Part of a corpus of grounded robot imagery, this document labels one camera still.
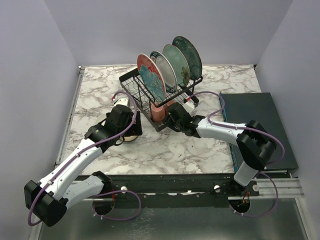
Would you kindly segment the light blue floral plate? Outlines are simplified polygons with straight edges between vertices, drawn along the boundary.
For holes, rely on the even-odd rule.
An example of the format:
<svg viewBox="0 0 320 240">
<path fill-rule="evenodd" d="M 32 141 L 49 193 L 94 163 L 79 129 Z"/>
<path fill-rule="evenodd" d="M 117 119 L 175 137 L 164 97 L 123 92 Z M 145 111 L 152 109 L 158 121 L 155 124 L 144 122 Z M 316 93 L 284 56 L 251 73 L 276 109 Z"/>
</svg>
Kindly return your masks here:
<svg viewBox="0 0 320 240">
<path fill-rule="evenodd" d="M 186 87 L 190 81 L 191 73 L 183 53 L 176 46 L 167 44 L 164 46 L 162 54 L 171 64 L 176 75 L 177 84 Z"/>
</svg>

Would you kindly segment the black wire dish rack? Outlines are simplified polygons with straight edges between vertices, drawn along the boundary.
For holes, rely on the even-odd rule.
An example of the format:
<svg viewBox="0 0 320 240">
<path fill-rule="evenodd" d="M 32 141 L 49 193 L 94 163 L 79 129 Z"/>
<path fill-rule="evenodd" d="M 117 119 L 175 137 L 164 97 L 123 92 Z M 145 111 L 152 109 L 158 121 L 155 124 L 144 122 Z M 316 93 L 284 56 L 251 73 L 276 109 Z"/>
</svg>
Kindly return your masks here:
<svg viewBox="0 0 320 240">
<path fill-rule="evenodd" d="M 192 103 L 192 106 L 196 108 L 199 104 L 199 99 L 194 95 L 195 86 L 202 81 L 203 77 L 201 76 L 197 80 L 190 80 L 187 86 L 179 85 L 176 92 L 167 93 L 165 99 L 161 100 L 158 97 L 154 97 L 149 89 L 147 89 L 137 68 L 119 77 L 122 88 L 133 96 L 140 112 L 143 113 L 157 132 L 165 129 L 167 125 L 163 122 L 156 123 L 153 121 L 151 105 L 153 104 L 156 107 L 161 107 L 165 106 L 169 101 L 174 100 L 176 103 L 182 105 L 189 101 Z"/>
</svg>

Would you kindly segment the plain pink mug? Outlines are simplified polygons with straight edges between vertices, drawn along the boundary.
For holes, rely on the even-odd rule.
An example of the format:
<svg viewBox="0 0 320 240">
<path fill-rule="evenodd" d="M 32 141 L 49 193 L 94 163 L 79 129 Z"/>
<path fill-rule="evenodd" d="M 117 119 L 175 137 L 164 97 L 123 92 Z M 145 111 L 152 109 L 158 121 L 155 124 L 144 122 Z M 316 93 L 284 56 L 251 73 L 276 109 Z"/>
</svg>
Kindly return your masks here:
<svg viewBox="0 0 320 240">
<path fill-rule="evenodd" d="M 153 103 L 150 104 L 151 107 L 151 119 L 154 123 L 161 123 L 165 117 L 165 108 L 163 106 L 156 107 Z"/>
</svg>

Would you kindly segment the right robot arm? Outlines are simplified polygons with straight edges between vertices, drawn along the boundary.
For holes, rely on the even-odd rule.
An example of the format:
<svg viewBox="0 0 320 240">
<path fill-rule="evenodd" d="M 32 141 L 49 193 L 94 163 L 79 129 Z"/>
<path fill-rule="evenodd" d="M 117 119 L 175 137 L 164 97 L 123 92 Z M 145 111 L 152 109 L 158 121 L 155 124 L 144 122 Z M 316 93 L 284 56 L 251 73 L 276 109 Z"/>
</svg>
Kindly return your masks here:
<svg viewBox="0 0 320 240">
<path fill-rule="evenodd" d="M 236 196 L 247 192 L 250 181 L 264 170 L 277 148 L 275 138 L 264 132 L 257 121 L 248 124 L 210 122 L 202 115 L 191 116 L 177 102 L 167 108 L 167 113 L 164 123 L 176 132 L 188 137 L 216 139 L 238 147 L 243 162 L 230 183 L 230 191 Z"/>
</svg>

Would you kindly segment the pink printed coffee mug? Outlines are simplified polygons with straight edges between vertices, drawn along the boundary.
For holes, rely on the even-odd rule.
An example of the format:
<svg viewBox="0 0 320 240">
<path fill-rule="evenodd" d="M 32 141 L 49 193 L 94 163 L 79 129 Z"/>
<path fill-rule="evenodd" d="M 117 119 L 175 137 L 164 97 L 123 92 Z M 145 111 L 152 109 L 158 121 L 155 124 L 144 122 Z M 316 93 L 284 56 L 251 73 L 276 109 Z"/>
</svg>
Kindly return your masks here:
<svg viewBox="0 0 320 240">
<path fill-rule="evenodd" d="M 165 108 L 167 108 L 174 103 L 175 103 L 175 100 L 172 99 L 172 100 L 168 101 L 164 106 L 165 106 Z"/>
</svg>

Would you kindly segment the red plate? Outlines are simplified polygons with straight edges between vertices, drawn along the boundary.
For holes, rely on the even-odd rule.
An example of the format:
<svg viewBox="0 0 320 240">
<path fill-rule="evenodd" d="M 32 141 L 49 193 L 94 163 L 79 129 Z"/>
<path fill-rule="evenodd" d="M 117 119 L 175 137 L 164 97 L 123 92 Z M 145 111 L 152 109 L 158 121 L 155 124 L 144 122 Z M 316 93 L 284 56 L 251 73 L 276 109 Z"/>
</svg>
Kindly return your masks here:
<svg viewBox="0 0 320 240">
<path fill-rule="evenodd" d="M 166 98 L 166 85 L 154 61 L 141 53 L 137 57 L 137 69 L 145 87 L 153 95 L 155 101 L 163 102 Z"/>
</svg>

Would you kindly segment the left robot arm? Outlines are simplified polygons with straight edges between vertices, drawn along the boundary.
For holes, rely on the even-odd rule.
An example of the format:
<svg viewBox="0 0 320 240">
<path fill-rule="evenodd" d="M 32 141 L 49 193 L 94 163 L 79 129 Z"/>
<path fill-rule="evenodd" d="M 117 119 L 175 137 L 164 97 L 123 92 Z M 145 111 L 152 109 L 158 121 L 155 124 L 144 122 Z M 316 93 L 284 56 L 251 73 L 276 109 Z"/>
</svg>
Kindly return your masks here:
<svg viewBox="0 0 320 240">
<path fill-rule="evenodd" d="M 93 160 L 116 146 L 124 136 L 142 134 L 140 112 L 126 105 L 117 104 L 106 118 L 89 128 L 76 149 L 47 176 L 38 182 L 30 180 L 24 186 L 25 205 L 29 209 L 28 224 L 35 226 L 31 217 L 38 217 L 40 223 L 48 227 L 58 223 L 67 210 L 89 197 L 112 199 L 127 189 L 113 187 L 112 179 L 101 171 L 92 173 L 85 180 L 74 180 Z"/>
</svg>

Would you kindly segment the white plate lettered rim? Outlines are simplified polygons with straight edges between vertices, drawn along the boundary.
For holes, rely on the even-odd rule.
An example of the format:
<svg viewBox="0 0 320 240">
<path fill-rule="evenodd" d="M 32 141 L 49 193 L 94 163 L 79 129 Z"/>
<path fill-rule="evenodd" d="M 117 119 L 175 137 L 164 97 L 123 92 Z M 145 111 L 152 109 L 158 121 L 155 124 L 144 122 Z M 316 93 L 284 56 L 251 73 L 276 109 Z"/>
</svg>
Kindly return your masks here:
<svg viewBox="0 0 320 240">
<path fill-rule="evenodd" d="M 177 90 L 177 77 L 168 59 L 159 51 L 152 51 L 149 56 L 162 74 L 167 93 L 175 93 Z"/>
</svg>

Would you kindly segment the blue ceramic plate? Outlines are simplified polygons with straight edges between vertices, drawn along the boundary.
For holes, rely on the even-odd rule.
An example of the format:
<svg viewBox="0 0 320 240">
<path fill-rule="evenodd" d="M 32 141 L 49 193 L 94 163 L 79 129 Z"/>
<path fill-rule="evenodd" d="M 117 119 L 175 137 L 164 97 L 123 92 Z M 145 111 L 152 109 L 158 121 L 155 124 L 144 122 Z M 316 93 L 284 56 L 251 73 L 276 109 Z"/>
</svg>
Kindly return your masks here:
<svg viewBox="0 0 320 240">
<path fill-rule="evenodd" d="M 198 80 L 202 76 L 203 65 L 196 47 L 183 36 L 176 36 L 172 44 L 176 46 L 186 58 L 190 70 L 190 79 Z"/>
</svg>

